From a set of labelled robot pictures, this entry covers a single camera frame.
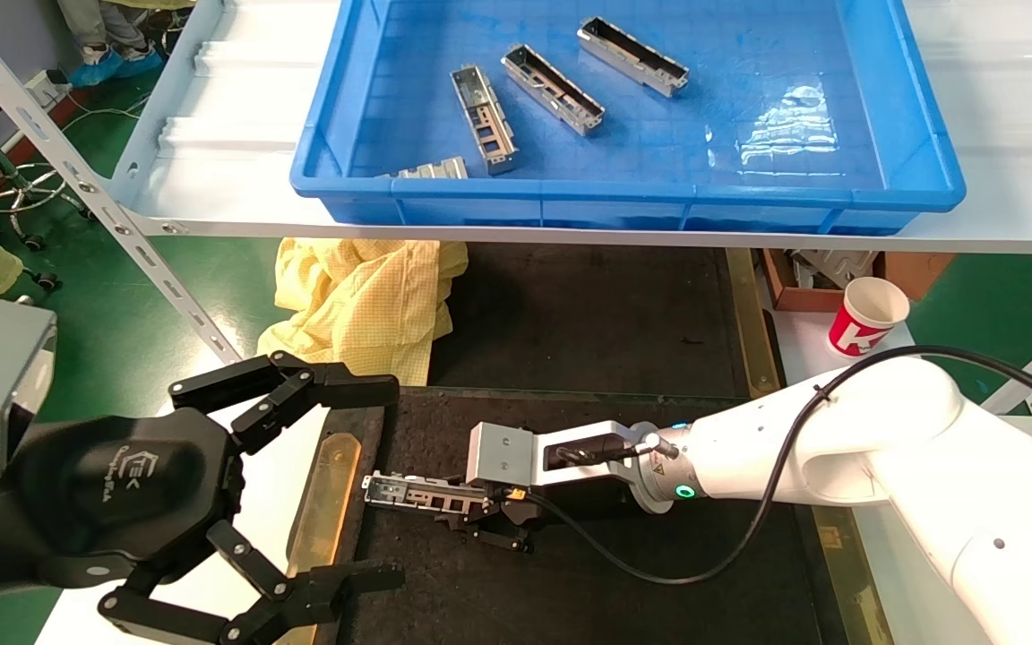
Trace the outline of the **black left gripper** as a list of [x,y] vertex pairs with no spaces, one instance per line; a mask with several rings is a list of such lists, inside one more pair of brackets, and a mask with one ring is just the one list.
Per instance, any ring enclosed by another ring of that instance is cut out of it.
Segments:
[[[393,560],[284,576],[222,521],[240,511],[240,453],[254,456],[316,407],[393,407],[396,376],[354,375],[279,351],[187,377],[168,392],[178,410],[165,416],[42,425],[23,438],[5,481],[37,540],[41,585],[80,589],[132,573],[99,601],[99,615],[164,644],[275,644],[291,630],[337,622],[354,596],[401,587],[404,567]],[[205,416],[243,401],[251,405],[230,437]],[[245,612],[225,619],[151,596],[213,548],[259,593]]]

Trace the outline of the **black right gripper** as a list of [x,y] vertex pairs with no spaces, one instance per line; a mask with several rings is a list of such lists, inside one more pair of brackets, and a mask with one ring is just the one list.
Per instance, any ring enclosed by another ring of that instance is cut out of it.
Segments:
[[[534,494],[560,507],[578,521],[648,517],[634,499],[628,486],[545,486]],[[434,522],[447,524],[454,533],[484,546],[494,546],[514,554],[533,554],[531,531],[517,526],[503,513],[499,503],[467,503],[459,512],[443,512]]]

